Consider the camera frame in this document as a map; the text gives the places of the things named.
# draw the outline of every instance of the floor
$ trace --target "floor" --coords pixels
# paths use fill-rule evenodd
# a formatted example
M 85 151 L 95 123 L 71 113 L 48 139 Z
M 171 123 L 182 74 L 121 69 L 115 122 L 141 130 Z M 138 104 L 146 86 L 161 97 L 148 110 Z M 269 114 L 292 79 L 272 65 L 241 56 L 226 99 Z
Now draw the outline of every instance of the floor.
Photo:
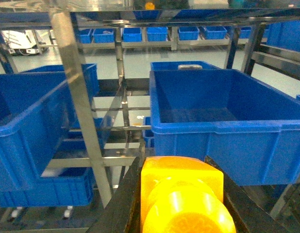
M 157 61 L 206 61 L 219 68 L 223 68 L 227 47 L 199 47 L 170 51 L 170 49 L 129 49 L 124 51 L 125 75 L 130 78 L 149 77 L 150 62 Z M 234 60 L 234 69 L 241 69 L 244 57 L 244 47 L 240 47 Z M 86 50 L 85 58 L 87 63 L 98 64 L 99 79 L 117 79 L 117 67 L 114 50 Z M 37 56 L 16 56 L 14 62 L 19 71 L 45 66 L 61 64 L 61 58 L 56 48 Z M 4 73 L 0 65 L 0 74 Z M 252 76 L 283 91 L 284 93 L 296 97 L 300 94 L 300 81 L 275 72 L 260 65 L 255 65 Z M 96 98 L 95 107 L 109 107 L 113 98 Z M 129 97 L 129 107 L 147 107 L 150 104 L 149 97 Z M 132 125 L 142 124 L 143 116 L 149 116 L 150 111 L 131 111 L 130 122 Z M 118 114 L 114 126 L 122 126 L 122 114 Z

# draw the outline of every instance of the empty blue bin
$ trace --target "empty blue bin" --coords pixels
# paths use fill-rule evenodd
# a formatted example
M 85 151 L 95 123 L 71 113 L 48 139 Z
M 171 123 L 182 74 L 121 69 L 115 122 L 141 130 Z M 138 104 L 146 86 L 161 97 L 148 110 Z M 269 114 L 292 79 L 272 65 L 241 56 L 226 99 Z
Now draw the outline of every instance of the empty blue bin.
M 156 155 L 212 157 L 238 185 L 294 183 L 300 101 L 236 70 L 150 72 Z
M 251 27 L 241 27 L 240 39 L 248 39 L 251 33 Z
M 143 125 L 151 125 L 151 118 L 149 116 L 144 118 Z M 151 130 L 143 130 L 142 136 L 145 140 L 146 147 L 147 148 L 153 148 L 154 147 L 154 135 Z
M 96 64 L 84 64 L 82 65 L 83 75 L 86 82 L 87 92 L 89 100 L 92 102 L 94 96 L 100 90 L 98 79 L 97 79 L 97 65 Z M 56 72 L 56 75 L 65 77 L 64 66 L 63 65 L 51 65 L 43 66 L 35 69 L 24 71 L 23 73 L 41 73 L 41 72 Z
M 224 39 L 227 34 L 227 30 L 222 26 L 200 27 L 200 31 L 207 40 Z
M 300 21 L 270 25 L 267 45 L 300 52 Z
M 219 69 L 207 62 L 183 61 L 183 62 L 151 62 L 151 70 L 178 70 L 180 65 L 198 65 L 203 69 Z
M 92 35 L 95 43 L 112 43 L 115 41 L 112 28 L 95 29 Z
M 92 32 L 93 29 L 84 29 L 80 30 L 78 37 L 82 44 L 90 44 L 92 43 Z
M 230 30 L 232 29 L 230 26 L 225 27 L 230 34 Z M 248 39 L 250 37 L 251 27 L 241 27 L 241 33 L 239 35 L 240 39 Z M 269 34 L 269 26 L 266 26 L 266 29 L 263 33 L 263 38 L 267 38 Z
M 28 191 L 0 192 L 0 207 L 82 206 L 93 199 L 92 168 L 68 168 L 58 177 L 41 177 Z
M 178 34 L 180 40 L 197 40 L 200 30 L 197 27 L 179 27 Z
M 0 75 L 0 191 L 33 188 L 75 120 L 64 75 Z
M 124 42 L 142 41 L 141 28 L 124 28 L 122 36 Z
M 167 27 L 147 28 L 148 41 L 166 41 Z

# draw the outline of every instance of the metal rack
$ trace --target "metal rack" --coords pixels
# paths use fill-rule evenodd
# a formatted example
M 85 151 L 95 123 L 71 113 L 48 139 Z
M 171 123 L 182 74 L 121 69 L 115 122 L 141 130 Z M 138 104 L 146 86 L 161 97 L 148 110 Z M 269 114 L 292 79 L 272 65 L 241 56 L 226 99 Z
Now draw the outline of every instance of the metal rack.
M 212 39 L 212 40 L 207 40 L 205 39 L 202 35 L 200 35 L 198 40 L 179 40 L 179 35 L 178 35 L 178 27 L 171 27 L 170 30 L 168 31 L 168 36 L 167 36 L 167 41 L 148 41 L 148 36 L 147 36 L 147 28 L 143 27 L 142 28 L 142 41 L 141 42 L 122 42 L 122 47 L 123 49 L 133 49 L 133 48 L 170 48 L 172 51 L 177 50 L 178 48 L 181 47 L 196 47 L 196 46 L 227 46 L 229 44 L 229 37 L 226 36 L 224 39 Z M 33 34 L 35 35 L 35 40 L 37 47 L 39 49 L 39 53 L 42 54 L 43 48 L 48 48 L 48 47 L 57 47 L 56 44 L 54 44 L 53 39 L 50 37 L 50 32 L 49 33 L 49 38 L 51 44 L 39 44 L 39 41 L 37 39 L 36 31 L 33 30 Z M 248 39 L 239 39 L 238 44 L 239 45 L 245 45 L 248 42 Z M 83 49 L 114 49 L 115 44 L 114 42 L 111 43 L 95 43 L 94 39 L 92 39 L 92 43 L 90 44 L 79 44 L 80 47 Z
M 242 71 L 251 74 L 254 64 L 271 67 L 275 70 L 285 72 L 300 79 L 300 54 L 296 57 L 291 52 L 261 46 L 263 32 L 266 24 L 287 20 L 300 19 L 300 8 L 273 8 L 272 6 L 261 6 L 252 9 L 230 9 L 218 8 L 212 13 L 209 9 L 213 7 L 192 4 L 188 10 L 183 11 L 182 17 L 177 17 L 181 10 L 169 9 L 154 11 L 158 13 L 155 17 L 136 18 L 136 12 L 141 14 L 147 11 L 133 11 L 134 4 L 138 2 L 126 0 L 123 4 L 104 0 L 19 0 L 0 1 L 0 31 L 21 30 L 21 29 L 53 29 L 57 41 L 57 47 L 63 61 L 69 88 L 80 122 L 83 138 L 85 141 L 87 156 L 85 158 L 56 158 L 49 167 L 88 167 L 94 170 L 97 187 L 101 202 L 105 207 L 112 196 L 112 189 L 108 181 L 106 167 L 129 166 L 135 156 L 152 155 L 153 151 L 146 150 L 141 135 L 142 129 L 149 129 L 148 126 L 131 126 L 129 121 L 130 110 L 144 110 L 145 108 L 130 108 L 128 96 L 143 96 L 149 94 L 148 79 L 126 79 L 123 63 L 123 49 L 129 46 L 136 46 L 135 43 L 127 45 L 121 39 L 120 28 L 124 27 L 153 27 L 168 26 L 172 28 L 171 37 L 178 45 L 194 46 L 192 42 L 182 44 L 178 42 L 177 27 L 179 26 L 208 26 L 226 25 L 234 26 L 229 40 L 224 40 L 228 45 L 228 53 L 225 61 L 225 68 L 232 68 L 237 44 L 239 41 L 239 26 L 251 25 L 251 36 L 246 45 L 246 55 L 242 65 Z M 83 49 L 87 45 L 77 43 L 74 31 L 82 28 L 115 28 L 115 42 L 112 43 L 116 51 L 116 63 L 118 77 L 114 80 L 100 80 L 99 97 L 114 97 L 109 109 L 91 109 L 81 64 L 85 64 Z M 152 43 L 144 40 L 144 46 L 152 46 Z M 7 52 L 6 45 L 0 34 L 0 62 L 6 73 L 17 73 L 11 55 Z M 93 111 L 106 111 L 107 116 L 116 118 L 118 112 L 123 114 L 123 127 L 110 127 L 99 130 L 108 130 L 111 133 L 109 143 L 126 143 L 123 150 L 102 150 L 98 143 L 97 129 L 93 121 Z M 138 153 L 129 149 L 131 142 L 141 142 Z M 9 223 L 3 220 L 2 216 L 8 210 L 0 210 L 0 231 L 23 230 L 23 232 L 34 232 L 37 226 L 27 222 Z M 41 230 L 47 232 L 85 232 L 88 224 L 76 224 L 77 229 L 67 229 L 62 225 L 55 227 L 56 223 L 50 223 L 48 227 Z

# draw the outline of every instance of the horizontal metal bar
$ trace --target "horizontal metal bar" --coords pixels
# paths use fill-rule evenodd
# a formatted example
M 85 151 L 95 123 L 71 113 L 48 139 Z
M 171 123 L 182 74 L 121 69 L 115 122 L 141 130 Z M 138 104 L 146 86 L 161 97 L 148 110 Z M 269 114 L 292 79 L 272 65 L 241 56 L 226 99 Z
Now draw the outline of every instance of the horizontal metal bar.
M 130 166 L 136 157 L 105 157 L 105 166 Z
M 1 233 L 85 233 L 88 227 L 82 228 L 53 228 L 53 229 L 30 229 L 30 230 L 2 230 Z
M 112 20 L 101 20 L 101 21 L 80 21 L 78 22 L 79 28 L 117 28 L 117 27 L 159 27 L 159 26 L 250 26 L 254 23 L 274 23 L 274 22 L 284 22 L 300 20 L 300 16 L 287 15 L 286 17 L 212 17 L 212 18 L 186 18 L 186 19 L 147 19 L 147 20 L 136 20 L 128 19 L 125 20 L 117 19 L 121 12 L 113 14 L 115 16 Z M 29 30 L 29 29 L 40 29 L 49 30 L 51 29 L 50 22 L 9 22 L 4 19 L 4 22 L 0 22 L 0 31 L 2 30 Z
M 156 48 L 156 47 L 171 47 L 171 41 L 160 41 L 160 42 L 123 42 L 122 47 L 124 49 L 133 49 L 133 48 Z M 114 43 L 90 43 L 90 44 L 80 44 L 79 46 L 83 49 L 114 49 Z
M 135 157 L 104 157 L 104 166 L 130 166 Z M 48 168 L 91 167 L 89 158 L 52 159 Z
M 150 125 L 96 128 L 97 131 L 138 131 L 138 130 L 150 130 L 150 129 L 151 129 Z M 70 129 L 70 132 L 81 132 L 81 129 Z
M 238 44 L 244 45 L 248 42 L 248 39 L 239 39 Z M 216 45 L 228 45 L 229 39 L 215 39 L 215 40 L 207 40 L 207 39 L 200 39 L 200 40 L 178 40 L 179 46 L 216 46 Z M 83 49 L 114 49 L 114 43 L 90 43 L 90 44 L 78 44 L 80 48 Z M 160 42 L 149 42 L 149 41 L 142 41 L 142 42 L 123 42 L 122 43 L 124 49 L 131 49 L 131 48 L 157 48 L 157 47 L 171 47 L 171 41 L 160 41 Z M 52 48 L 57 47 L 57 45 L 40 45 L 41 48 Z
M 128 111 L 138 111 L 138 110 L 150 110 L 149 107 L 132 107 L 127 108 Z M 105 111 L 123 111 L 123 108 L 92 108 L 93 112 L 105 112 Z
M 270 55 L 282 57 L 292 61 L 300 62 L 300 52 L 286 50 L 278 47 L 272 47 L 268 45 L 261 45 L 259 52 L 264 52 Z
M 244 45 L 248 42 L 248 39 L 239 39 L 239 45 Z M 220 40 L 206 40 L 206 39 L 199 39 L 199 40 L 178 40 L 179 46 L 219 46 L 219 45 L 228 45 L 229 39 L 220 39 Z
M 99 80 L 99 85 L 101 94 L 97 97 L 114 96 L 119 87 L 118 79 L 102 79 Z M 136 91 L 145 93 L 149 91 L 149 78 L 126 79 L 126 85 L 128 96 L 132 96 Z
M 300 80 L 300 62 L 295 62 L 263 52 L 254 52 L 252 54 L 252 59 L 258 64 L 272 67 L 279 72 Z
M 91 167 L 89 158 L 52 159 L 48 168 L 59 167 Z

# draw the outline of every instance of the crate rim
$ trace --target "crate rim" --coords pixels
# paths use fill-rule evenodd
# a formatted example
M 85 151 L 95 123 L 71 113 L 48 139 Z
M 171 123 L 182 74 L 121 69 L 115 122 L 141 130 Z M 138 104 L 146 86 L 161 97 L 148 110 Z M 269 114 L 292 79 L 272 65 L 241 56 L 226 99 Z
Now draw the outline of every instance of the crate rim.
M 247 78 L 258 82 L 259 84 L 272 89 L 280 95 L 288 97 L 291 101 L 300 105 L 300 101 L 275 89 L 274 87 L 259 81 L 249 75 L 246 75 L 235 69 L 221 69 L 221 72 L 237 72 L 245 75 Z M 193 72 L 208 72 L 214 69 L 194 70 Z M 182 122 L 182 123 L 162 123 L 160 121 L 159 101 L 156 93 L 156 82 L 154 74 L 156 72 L 170 72 L 169 70 L 150 71 L 150 102 L 151 102 L 151 129 L 157 134 L 181 134 L 181 133 L 278 133 L 285 130 L 300 130 L 300 120 L 243 120 L 243 121 L 214 121 L 214 122 Z M 188 72 L 188 70 L 178 70 L 177 72 Z

